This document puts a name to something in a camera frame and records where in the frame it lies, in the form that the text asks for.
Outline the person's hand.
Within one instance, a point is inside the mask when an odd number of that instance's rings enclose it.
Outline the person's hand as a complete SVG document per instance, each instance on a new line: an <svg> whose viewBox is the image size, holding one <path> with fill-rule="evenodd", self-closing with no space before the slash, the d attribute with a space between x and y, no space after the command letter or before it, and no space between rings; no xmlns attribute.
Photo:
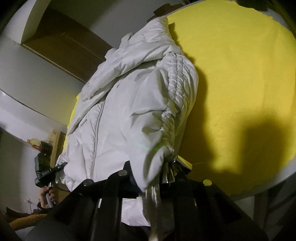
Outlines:
<svg viewBox="0 0 296 241"><path fill-rule="evenodd" d="M41 208L49 208L49 203L58 204L58 189L56 187L44 186L40 189L39 202Z"/></svg>

